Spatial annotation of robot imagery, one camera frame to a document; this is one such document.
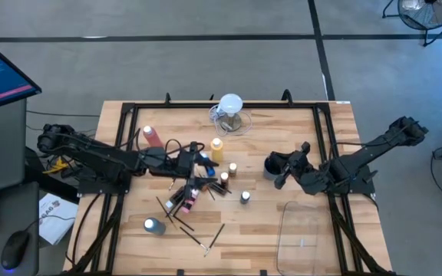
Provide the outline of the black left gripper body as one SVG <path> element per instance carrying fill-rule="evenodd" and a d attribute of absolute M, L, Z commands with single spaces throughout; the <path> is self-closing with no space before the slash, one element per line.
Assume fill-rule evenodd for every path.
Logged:
<path fill-rule="evenodd" d="M 194 161 L 196 158 L 198 142 L 191 142 L 188 146 L 179 148 L 176 157 L 176 177 L 185 179 L 189 188 L 195 186 Z"/>

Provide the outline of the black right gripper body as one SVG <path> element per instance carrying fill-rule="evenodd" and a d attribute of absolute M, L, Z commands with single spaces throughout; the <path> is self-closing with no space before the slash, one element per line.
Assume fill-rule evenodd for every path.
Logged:
<path fill-rule="evenodd" d="M 286 163 L 285 172 L 275 178 L 275 187 L 281 189 L 285 185 L 287 178 L 292 176 L 306 194 L 322 192 L 322 174 L 308 161 L 307 155 L 310 152 L 310 144 L 304 142 L 300 150 L 293 152 L 293 156 Z"/>

